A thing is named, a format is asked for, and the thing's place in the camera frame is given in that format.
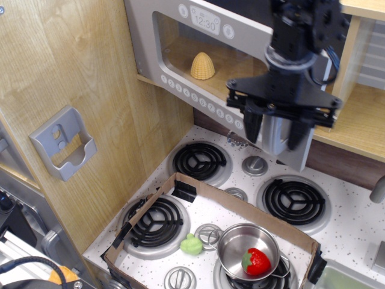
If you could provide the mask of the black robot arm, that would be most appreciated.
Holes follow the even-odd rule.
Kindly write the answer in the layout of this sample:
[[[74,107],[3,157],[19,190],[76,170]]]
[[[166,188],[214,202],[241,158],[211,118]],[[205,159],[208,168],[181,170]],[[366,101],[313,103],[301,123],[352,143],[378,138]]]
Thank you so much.
[[[324,51],[336,72],[340,58],[333,42],[345,39],[349,22],[339,1],[272,1],[273,36],[265,48],[268,72],[228,80],[227,105],[244,115],[248,141],[257,140],[267,117],[291,121],[287,146],[293,151],[315,126],[331,128],[342,100],[320,90],[333,83],[315,78],[313,65]]]

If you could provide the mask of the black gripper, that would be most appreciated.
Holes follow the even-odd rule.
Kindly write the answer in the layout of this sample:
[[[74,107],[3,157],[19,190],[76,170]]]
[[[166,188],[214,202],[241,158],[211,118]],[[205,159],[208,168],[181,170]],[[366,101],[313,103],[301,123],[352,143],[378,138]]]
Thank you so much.
[[[316,125],[331,127],[342,100],[321,90],[304,73],[283,73],[277,69],[260,76],[233,78],[227,105],[244,114],[245,135],[257,142],[263,115],[292,120],[288,149],[294,151],[312,138]]]

